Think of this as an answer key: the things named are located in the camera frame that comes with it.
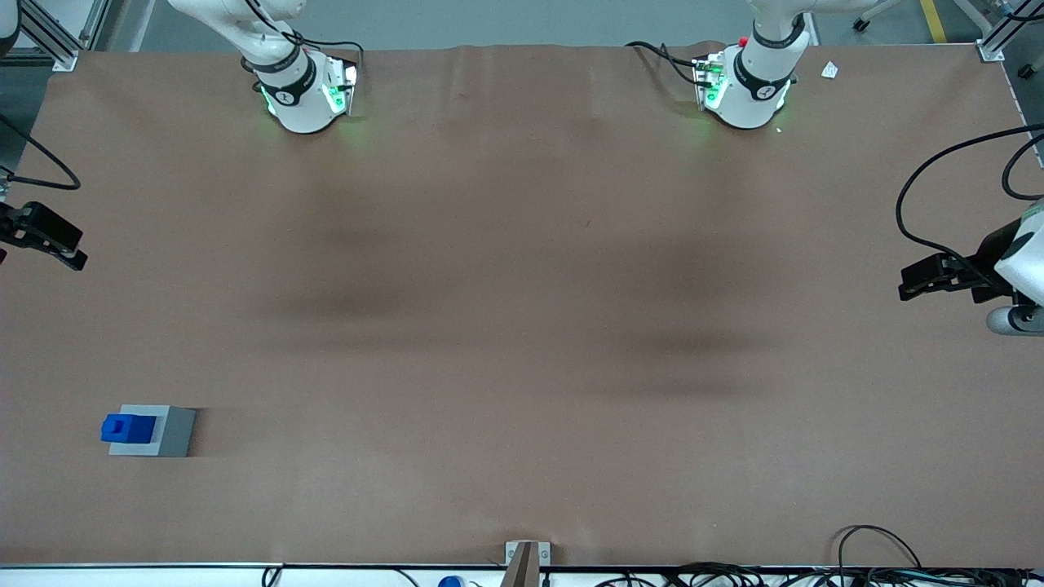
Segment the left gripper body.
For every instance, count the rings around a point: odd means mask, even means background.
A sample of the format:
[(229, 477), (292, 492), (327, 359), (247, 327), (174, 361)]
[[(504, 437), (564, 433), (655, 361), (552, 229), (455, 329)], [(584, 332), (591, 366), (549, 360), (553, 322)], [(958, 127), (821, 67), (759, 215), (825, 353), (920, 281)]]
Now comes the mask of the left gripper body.
[(1033, 203), (1015, 222), (1015, 234), (994, 271), (1011, 289), (1043, 305), (1043, 201)]

